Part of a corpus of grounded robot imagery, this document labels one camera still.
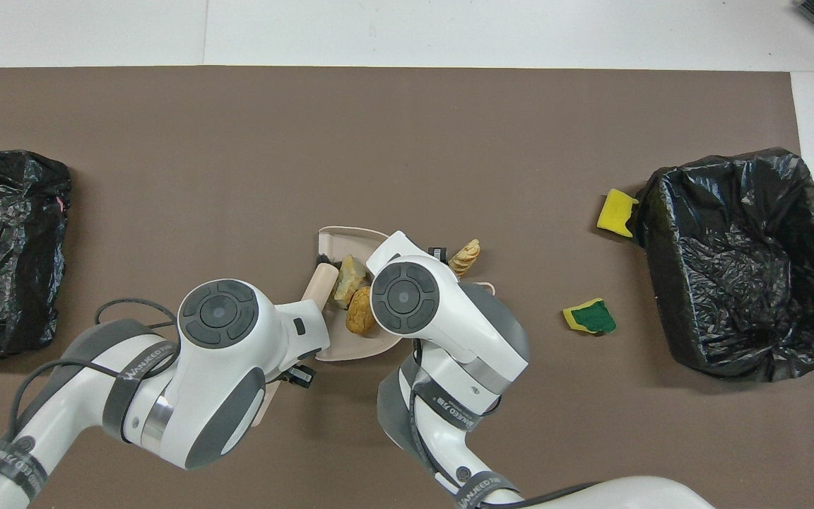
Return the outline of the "beige plastic dustpan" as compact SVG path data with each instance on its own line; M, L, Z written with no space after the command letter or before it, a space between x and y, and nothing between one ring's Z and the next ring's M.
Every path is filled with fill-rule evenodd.
M317 251L334 262L348 255L365 263L370 255L387 240L388 235L366 228L349 226L326 226L319 229ZM376 325L364 335L355 334L346 328L348 312L339 308L331 298L326 304L324 317L329 329L330 346L316 354L323 362L362 360L394 348L400 338L385 332Z

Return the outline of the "yellow green sponge piece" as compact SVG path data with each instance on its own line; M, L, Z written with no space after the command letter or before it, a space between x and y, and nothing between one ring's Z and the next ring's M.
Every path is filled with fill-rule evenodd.
M572 331L601 335L616 331L617 324L602 298L565 308L562 315Z

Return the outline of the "beige hand brush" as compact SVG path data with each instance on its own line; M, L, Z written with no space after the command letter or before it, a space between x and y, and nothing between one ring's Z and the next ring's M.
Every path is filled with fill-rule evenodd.
M301 297L301 300L313 300L313 302L317 304L317 307L322 310L325 307L327 299L329 299L329 294L333 292L338 273L339 269L336 268L335 265L329 262L324 262L324 258L319 257L319 263L317 263L316 269L308 281L306 290L303 297ZM266 394L261 408L257 412L251 424L252 428L255 428L255 426L258 426L259 423L261 423L261 420L267 412L269 405L271 405L271 400L274 398L280 384L281 381L279 380L273 381L267 385Z

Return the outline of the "large pale bread chunk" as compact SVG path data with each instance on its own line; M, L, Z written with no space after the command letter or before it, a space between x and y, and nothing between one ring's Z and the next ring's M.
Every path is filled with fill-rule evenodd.
M368 269L358 258L351 254L343 258L332 294L334 303L340 309L348 309L353 294L365 285L368 275Z

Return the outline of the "beige rock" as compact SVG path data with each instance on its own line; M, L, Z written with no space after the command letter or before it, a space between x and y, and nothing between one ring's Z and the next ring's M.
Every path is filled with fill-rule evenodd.
M469 269L475 264L475 261L478 260L480 253L481 245L478 238L474 238L449 258L449 268L456 274L456 277L461 279L465 277Z

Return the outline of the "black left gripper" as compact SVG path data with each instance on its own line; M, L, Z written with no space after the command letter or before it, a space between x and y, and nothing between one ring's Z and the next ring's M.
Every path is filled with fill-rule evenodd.
M301 363L280 368L280 380L292 385L297 385L303 389L310 388L316 374L317 371L313 367Z

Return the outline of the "brown table mat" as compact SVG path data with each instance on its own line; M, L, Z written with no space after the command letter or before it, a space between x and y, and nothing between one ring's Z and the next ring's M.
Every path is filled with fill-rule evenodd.
M216 278L300 299L323 226L401 230L490 281L531 363L468 445L524 496L665 476L718 507L814 507L814 371L740 383L674 361L642 248L604 194L709 155L800 151L787 74L294 67L0 69L0 149L68 165L52 345L108 300L175 308ZM562 310L602 298L616 331Z

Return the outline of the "brown bread roll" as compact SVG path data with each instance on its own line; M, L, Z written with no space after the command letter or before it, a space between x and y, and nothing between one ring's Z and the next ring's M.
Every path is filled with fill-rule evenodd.
M370 296L370 286L361 286L353 293L346 313L346 329L349 332L366 335L376 325Z

